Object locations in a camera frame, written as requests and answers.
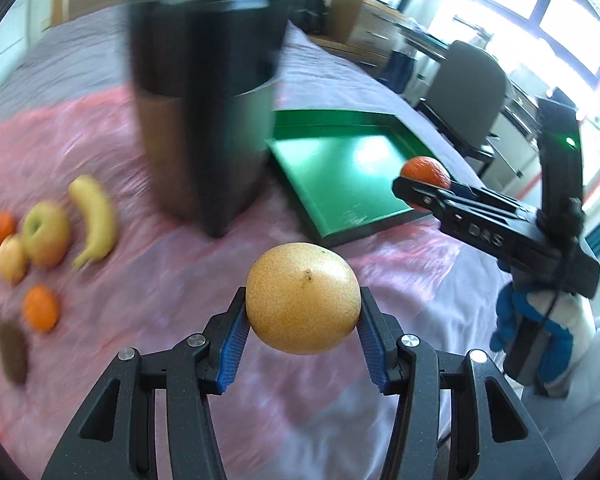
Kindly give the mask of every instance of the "banana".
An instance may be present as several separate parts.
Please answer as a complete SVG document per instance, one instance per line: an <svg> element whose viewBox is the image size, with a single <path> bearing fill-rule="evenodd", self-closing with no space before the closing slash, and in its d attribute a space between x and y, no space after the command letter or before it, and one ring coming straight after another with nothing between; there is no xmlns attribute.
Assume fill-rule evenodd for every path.
<svg viewBox="0 0 600 480"><path fill-rule="evenodd" d="M107 256L118 232L109 197L92 176L81 175L69 184L69 196L82 213L87 233L84 250L74 260L74 270L78 270L87 262L99 262Z"/></svg>

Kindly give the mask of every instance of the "black trash can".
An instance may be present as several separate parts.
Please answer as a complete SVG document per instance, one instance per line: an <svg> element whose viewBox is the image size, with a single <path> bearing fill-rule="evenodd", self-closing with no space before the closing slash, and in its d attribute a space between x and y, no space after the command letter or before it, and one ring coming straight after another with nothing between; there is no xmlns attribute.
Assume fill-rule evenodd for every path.
<svg viewBox="0 0 600 480"><path fill-rule="evenodd" d="M299 0L126 0L141 137L158 202L211 236L253 200Z"/></svg>

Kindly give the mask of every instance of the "white cabinet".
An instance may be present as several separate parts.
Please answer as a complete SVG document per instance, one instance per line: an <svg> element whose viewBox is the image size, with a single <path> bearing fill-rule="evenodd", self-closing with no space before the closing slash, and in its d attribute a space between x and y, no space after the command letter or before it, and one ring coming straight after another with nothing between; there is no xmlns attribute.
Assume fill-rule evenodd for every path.
<svg viewBox="0 0 600 480"><path fill-rule="evenodd" d="M496 151L495 159L482 181L493 190L512 194L510 190L522 189L536 176L539 164L534 162L538 151L503 115L498 116L491 132L498 136L489 138Z"/></svg>
<svg viewBox="0 0 600 480"><path fill-rule="evenodd" d="M520 176L512 179L505 186L503 192L534 207L540 207L539 175L542 171L540 158L536 156L519 171Z"/></svg>

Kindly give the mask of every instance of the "bed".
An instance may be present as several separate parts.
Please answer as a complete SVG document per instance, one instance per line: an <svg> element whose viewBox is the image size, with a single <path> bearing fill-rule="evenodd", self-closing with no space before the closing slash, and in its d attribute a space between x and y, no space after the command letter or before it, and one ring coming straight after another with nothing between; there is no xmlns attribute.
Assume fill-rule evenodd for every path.
<svg viewBox="0 0 600 480"><path fill-rule="evenodd" d="M305 240L273 177L220 240L161 213L137 142L123 9L72 14L71 0L55 1L64 5L58 25L0 90L0 208L21 218L42 198L66 200L68 183L88 171L113 197L123 235L106 262L85 272L70 271L77 242L57 269L34 270L14 289L0 282L2 317L17 315L34 283L50 285L62 301L58 328L29 337L26 387L9 385L0 368L0 442L30 480L42 476L66 425L119 349L160 351L202 330L212 314L226 310L264 251ZM279 107L395 114L458 180L480 185L424 117L291 25L280 76ZM73 212L72 220L79 225ZM506 277L493 258L440 234L435 220L335 250L405 330L448 352L488 349ZM362 480L380 473L396 402L370 382L355 333L311 357L281 354L252 334L235 383L211 399L211 409L232 480ZM448 431L448 409L443 397L440 435ZM158 471L170 478L164 396L158 395L157 413Z"/></svg>

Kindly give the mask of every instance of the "apple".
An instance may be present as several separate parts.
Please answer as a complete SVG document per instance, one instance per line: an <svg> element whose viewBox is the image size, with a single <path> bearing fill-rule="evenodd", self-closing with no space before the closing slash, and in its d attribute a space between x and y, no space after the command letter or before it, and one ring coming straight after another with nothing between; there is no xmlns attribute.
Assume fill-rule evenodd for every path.
<svg viewBox="0 0 600 480"><path fill-rule="evenodd" d="M0 277L10 285L17 285L27 273L29 261L17 235L7 236L0 244Z"/></svg>
<svg viewBox="0 0 600 480"><path fill-rule="evenodd" d="M33 206L24 217L20 237L27 256L35 265L55 267L69 250L71 224L59 203L45 200Z"/></svg>

